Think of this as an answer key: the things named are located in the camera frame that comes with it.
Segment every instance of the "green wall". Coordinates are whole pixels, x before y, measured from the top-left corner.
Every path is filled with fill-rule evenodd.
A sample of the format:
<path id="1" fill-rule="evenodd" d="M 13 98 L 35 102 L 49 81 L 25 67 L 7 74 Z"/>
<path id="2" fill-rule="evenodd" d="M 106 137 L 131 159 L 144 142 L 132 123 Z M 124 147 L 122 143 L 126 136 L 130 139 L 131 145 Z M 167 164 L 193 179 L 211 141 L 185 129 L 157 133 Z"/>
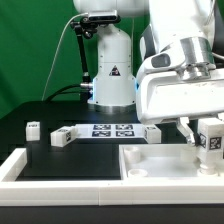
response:
<path id="1" fill-rule="evenodd" d="M 218 2 L 224 12 L 223 0 Z M 41 100 L 61 32 L 76 14 L 72 0 L 0 1 L 0 117 L 23 102 Z M 134 74 L 140 65 L 139 37 L 147 23 L 147 17 L 135 19 Z M 131 19 L 123 19 L 118 26 L 130 34 L 131 24 Z M 85 41 L 85 46 L 93 77 L 97 73 L 96 38 Z M 76 37 L 67 29 L 47 95 L 79 83 L 81 75 Z"/>

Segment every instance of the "white cable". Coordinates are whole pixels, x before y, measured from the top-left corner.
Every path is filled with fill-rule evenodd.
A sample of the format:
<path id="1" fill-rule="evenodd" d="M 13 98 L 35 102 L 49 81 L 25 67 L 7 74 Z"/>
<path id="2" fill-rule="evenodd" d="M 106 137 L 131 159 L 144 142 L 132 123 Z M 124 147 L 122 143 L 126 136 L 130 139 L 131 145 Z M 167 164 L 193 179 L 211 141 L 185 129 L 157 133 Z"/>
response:
<path id="1" fill-rule="evenodd" d="M 134 29 L 135 29 L 135 20 L 134 18 L 132 18 L 132 29 L 131 29 L 131 69 L 132 69 L 132 74 L 133 74 L 133 69 L 134 69 L 134 57 L 133 57 L 133 53 L 134 53 Z"/>
<path id="2" fill-rule="evenodd" d="M 214 9 L 215 9 L 215 3 L 216 3 L 216 0 L 213 0 L 212 1 L 212 7 L 211 7 L 211 10 L 210 10 L 210 13 L 209 13 L 208 18 L 207 18 L 207 20 L 205 22 L 205 26 L 207 26 L 210 23 L 210 21 L 211 21 L 211 18 L 212 18 L 212 15 L 214 13 Z"/>
<path id="3" fill-rule="evenodd" d="M 53 62 L 52 62 L 52 65 L 51 65 L 51 70 L 50 70 L 50 73 L 48 75 L 48 78 L 47 78 L 47 82 L 46 82 L 46 85 L 45 85 L 45 88 L 44 88 L 44 92 L 43 92 L 43 96 L 42 96 L 42 101 L 44 100 L 45 98 L 45 94 L 46 94 L 46 90 L 47 90 L 47 87 L 48 87 L 48 83 L 49 83 L 49 80 L 52 76 L 52 72 L 54 70 L 54 66 L 55 66 L 55 62 L 56 62 L 56 59 L 57 59 L 57 56 L 58 56 L 58 52 L 59 52 L 59 49 L 60 49 L 60 46 L 61 46 L 61 42 L 64 38 L 64 34 L 65 34 L 65 31 L 67 29 L 67 27 L 70 25 L 70 23 L 72 22 L 73 19 L 76 19 L 77 17 L 81 17 L 81 16 L 86 16 L 88 15 L 88 13 L 82 13 L 82 14 L 79 14 L 79 15 L 76 15 L 76 16 L 73 16 L 68 22 L 67 24 L 65 25 L 63 31 L 62 31 L 62 34 L 61 34 L 61 37 L 59 39 L 59 42 L 58 42 L 58 46 L 57 46 L 57 49 L 56 49 L 56 52 L 55 52 L 55 55 L 54 55 L 54 59 L 53 59 Z"/>
<path id="4" fill-rule="evenodd" d="M 219 58 L 219 59 L 221 59 L 221 60 L 224 60 L 224 56 L 222 56 L 222 55 L 215 54 L 215 53 L 212 53 L 212 55 L 213 55 L 214 57 L 216 57 L 216 58 Z"/>

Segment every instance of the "robot camera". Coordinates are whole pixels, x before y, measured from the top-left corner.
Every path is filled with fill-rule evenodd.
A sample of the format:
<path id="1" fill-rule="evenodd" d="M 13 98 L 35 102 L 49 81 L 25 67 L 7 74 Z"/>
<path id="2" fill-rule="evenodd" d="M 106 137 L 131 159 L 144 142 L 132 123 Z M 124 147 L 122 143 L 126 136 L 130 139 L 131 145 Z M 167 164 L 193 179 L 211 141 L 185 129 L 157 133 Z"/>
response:
<path id="1" fill-rule="evenodd" d="M 120 17 L 116 10 L 113 11 L 93 11 L 89 12 L 88 19 L 90 22 L 98 24 L 109 24 L 120 22 Z"/>

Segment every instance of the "black table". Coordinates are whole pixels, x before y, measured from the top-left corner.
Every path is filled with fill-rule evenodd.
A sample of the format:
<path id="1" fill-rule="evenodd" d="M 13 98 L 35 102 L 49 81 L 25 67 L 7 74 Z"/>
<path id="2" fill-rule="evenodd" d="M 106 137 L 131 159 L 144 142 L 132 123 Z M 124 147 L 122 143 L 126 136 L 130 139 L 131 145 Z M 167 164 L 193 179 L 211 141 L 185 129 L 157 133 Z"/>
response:
<path id="1" fill-rule="evenodd" d="M 29 143 L 25 141 L 25 127 L 28 121 L 41 122 L 41 141 Z M 49 134 L 52 131 L 62 126 L 89 123 L 138 123 L 138 119 L 134 111 L 121 115 L 108 115 L 91 111 L 86 104 L 80 102 L 28 102 L 0 120 L 0 162 L 3 163 L 15 148 L 26 147 L 28 164 L 17 181 L 119 180 L 118 145 L 144 144 L 144 139 L 77 139 L 64 148 L 50 146 Z M 174 143 L 184 140 L 174 131 L 175 125 L 160 125 L 160 128 L 163 130 L 163 142 Z M 224 220 L 224 205 L 214 204 L 0 207 L 2 224 L 104 222 L 204 224 L 222 223 L 222 220 Z"/>

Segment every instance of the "warning label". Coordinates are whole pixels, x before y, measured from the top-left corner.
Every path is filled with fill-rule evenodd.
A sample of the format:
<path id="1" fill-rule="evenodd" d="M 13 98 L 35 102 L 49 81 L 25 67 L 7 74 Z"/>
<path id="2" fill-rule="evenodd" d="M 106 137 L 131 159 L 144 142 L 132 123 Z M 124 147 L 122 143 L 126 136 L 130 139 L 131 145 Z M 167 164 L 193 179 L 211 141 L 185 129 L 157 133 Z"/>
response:
<path id="1" fill-rule="evenodd" d="M 112 71 L 110 72 L 110 76 L 121 76 L 116 65 L 113 67 Z"/>

